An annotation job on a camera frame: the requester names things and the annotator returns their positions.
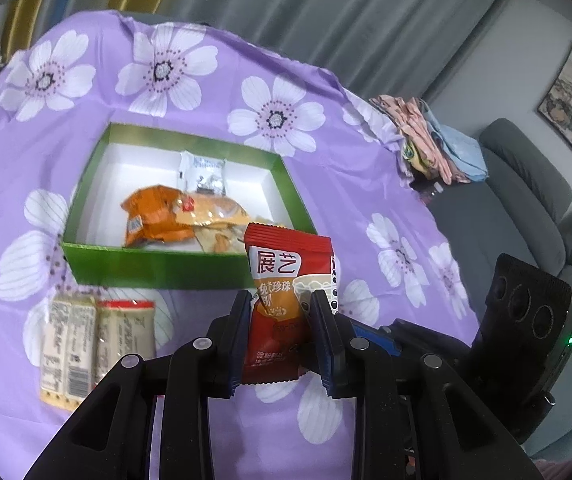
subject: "floral tablecloth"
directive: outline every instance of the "floral tablecloth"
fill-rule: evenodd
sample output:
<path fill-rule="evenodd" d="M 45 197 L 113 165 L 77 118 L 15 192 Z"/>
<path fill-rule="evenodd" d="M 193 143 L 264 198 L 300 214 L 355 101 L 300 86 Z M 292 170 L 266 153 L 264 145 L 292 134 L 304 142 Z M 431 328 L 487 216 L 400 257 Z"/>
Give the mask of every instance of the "floral tablecloth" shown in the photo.
<path fill-rule="evenodd" d="M 80 13 L 0 75 L 0 476 L 23 478 L 67 414 L 38 400 L 44 314 L 80 287 L 59 241 L 71 196 L 106 125 L 243 142 L 285 163 L 332 238 L 340 306 L 371 325 L 400 317 L 470 343 L 477 321 L 457 264 L 400 159 L 394 125 L 328 71 L 213 28 L 149 27 Z M 99 289 L 157 303 L 159 354 L 203 335 L 235 291 Z M 354 403 L 319 377 L 241 386 L 210 402 L 219 479 L 348 479 Z M 159 418 L 156 435 L 159 436 Z M 153 474 L 156 476 L 156 458 Z"/>

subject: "plastic wrapper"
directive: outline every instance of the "plastic wrapper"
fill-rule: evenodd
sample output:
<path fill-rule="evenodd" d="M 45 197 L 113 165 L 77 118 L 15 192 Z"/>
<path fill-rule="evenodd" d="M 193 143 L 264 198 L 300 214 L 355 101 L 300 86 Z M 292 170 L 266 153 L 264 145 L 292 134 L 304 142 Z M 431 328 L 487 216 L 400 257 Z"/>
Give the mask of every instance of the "plastic wrapper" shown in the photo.
<path fill-rule="evenodd" d="M 205 253 L 244 254 L 244 231 L 246 226 L 224 226 L 194 228 L 195 237 Z"/>
<path fill-rule="evenodd" d="M 210 156 L 182 152 L 179 164 L 178 187 L 186 193 L 226 195 L 224 170 L 226 162 Z"/>
<path fill-rule="evenodd" d="M 226 196 L 180 192 L 175 205 L 175 221 L 188 226 L 247 225 L 251 218 L 233 199 Z"/>
<path fill-rule="evenodd" d="M 93 386 L 97 310 L 91 297 L 55 297 L 48 307 L 40 363 L 40 399 L 74 410 Z"/>
<path fill-rule="evenodd" d="M 310 339 L 310 294 L 322 288 L 337 310 L 330 238 L 292 229 L 249 224 L 244 235 L 257 297 L 253 298 L 244 383 L 297 379 L 299 346 Z"/>
<path fill-rule="evenodd" d="M 190 225 L 175 219 L 176 201 L 182 193 L 166 186 L 139 189 L 123 203 L 128 213 L 125 247 L 147 242 L 181 242 L 194 237 Z"/>
<path fill-rule="evenodd" d="M 110 300 L 97 304 L 95 383 L 123 356 L 155 357 L 155 303 Z"/>

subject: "white snack packet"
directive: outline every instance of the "white snack packet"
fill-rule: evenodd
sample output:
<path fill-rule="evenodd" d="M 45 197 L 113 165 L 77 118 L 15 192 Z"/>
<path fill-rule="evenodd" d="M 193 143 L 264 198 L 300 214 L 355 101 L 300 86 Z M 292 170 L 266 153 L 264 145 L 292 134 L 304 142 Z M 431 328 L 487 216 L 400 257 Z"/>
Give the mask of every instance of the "white snack packet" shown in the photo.
<path fill-rule="evenodd" d="M 183 151 L 177 172 L 177 187 L 186 193 L 226 196 L 225 168 L 225 160 Z"/>

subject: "red snack packet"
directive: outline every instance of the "red snack packet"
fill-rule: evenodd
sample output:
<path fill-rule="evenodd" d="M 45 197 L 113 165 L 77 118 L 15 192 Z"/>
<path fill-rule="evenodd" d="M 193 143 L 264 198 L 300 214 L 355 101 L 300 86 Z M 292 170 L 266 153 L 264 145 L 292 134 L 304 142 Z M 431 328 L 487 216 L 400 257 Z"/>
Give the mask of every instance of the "red snack packet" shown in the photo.
<path fill-rule="evenodd" d="M 242 382 L 297 379 L 304 371 L 298 348 L 310 340 L 306 315 L 311 292 L 323 288 L 337 307 L 330 238 L 252 223 L 244 244 L 258 294 L 253 298 Z"/>

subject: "cream wafer packet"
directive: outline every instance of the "cream wafer packet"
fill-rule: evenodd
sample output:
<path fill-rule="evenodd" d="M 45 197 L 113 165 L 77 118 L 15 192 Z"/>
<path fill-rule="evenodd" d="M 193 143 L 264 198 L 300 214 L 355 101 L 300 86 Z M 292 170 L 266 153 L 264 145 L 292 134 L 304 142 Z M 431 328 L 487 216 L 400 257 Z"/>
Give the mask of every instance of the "cream wafer packet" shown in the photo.
<path fill-rule="evenodd" d="M 97 315 L 96 384 L 125 355 L 155 357 L 154 301 L 100 301 Z"/>
<path fill-rule="evenodd" d="M 72 411 L 93 387 L 97 310 L 90 296 L 56 296 L 48 306 L 40 399 Z"/>

